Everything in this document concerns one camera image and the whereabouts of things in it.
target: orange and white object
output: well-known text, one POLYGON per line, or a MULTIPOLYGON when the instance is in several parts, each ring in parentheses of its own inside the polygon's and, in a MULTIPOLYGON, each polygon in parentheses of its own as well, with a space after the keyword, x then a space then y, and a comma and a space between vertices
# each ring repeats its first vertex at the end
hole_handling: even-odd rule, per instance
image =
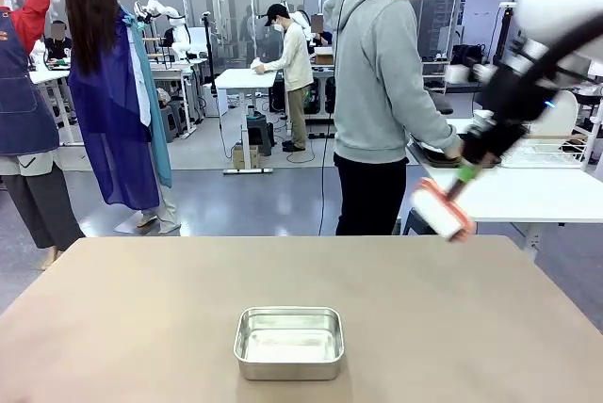
POLYGON ((475 223, 430 179, 421 179, 411 196, 418 214, 447 241, 463 241, 475 232, 475 223))

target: long dark hair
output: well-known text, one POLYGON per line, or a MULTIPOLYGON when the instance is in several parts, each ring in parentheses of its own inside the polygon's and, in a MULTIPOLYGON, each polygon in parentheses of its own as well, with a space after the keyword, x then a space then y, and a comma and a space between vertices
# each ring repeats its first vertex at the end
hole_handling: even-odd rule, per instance
POLYGON ((84 75, 97 72, 100 55, 115 44, 120 5, 117 0, 65 0, 65 8, 77 68, 84 75))

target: stainless steel container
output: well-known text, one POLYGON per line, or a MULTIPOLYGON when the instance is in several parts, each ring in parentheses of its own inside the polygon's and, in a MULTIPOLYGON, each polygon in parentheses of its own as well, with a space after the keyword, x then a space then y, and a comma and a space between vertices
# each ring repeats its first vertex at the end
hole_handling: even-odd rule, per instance
POLYGON ((245 379, 335 379, 343 355, 341 319, 333 309, 254 307, 238 322, 235 356, 245 379))

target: man in gray hoodie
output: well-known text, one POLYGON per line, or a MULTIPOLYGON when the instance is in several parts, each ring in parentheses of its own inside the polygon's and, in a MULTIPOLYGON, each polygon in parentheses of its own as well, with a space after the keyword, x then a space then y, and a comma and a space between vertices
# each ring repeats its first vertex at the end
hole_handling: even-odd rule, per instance
POLYGON ((408 1, 327 0, 323 12, 335 33, 336 233, 390 235, 406 187, 408 133, 450 157, 461 141, 423 88, 408 1))

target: gray hoodie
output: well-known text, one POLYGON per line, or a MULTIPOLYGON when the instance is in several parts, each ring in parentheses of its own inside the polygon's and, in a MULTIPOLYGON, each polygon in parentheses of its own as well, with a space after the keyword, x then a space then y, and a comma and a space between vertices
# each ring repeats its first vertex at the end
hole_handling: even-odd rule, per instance
POLYGON ((411 4, 345 0, 342 9, 342 1, 327 0, 323 10, 336 44, 335 153, 361 163, 400 161, 407 132, 445 151, 458 147, 423 88, 411 4))

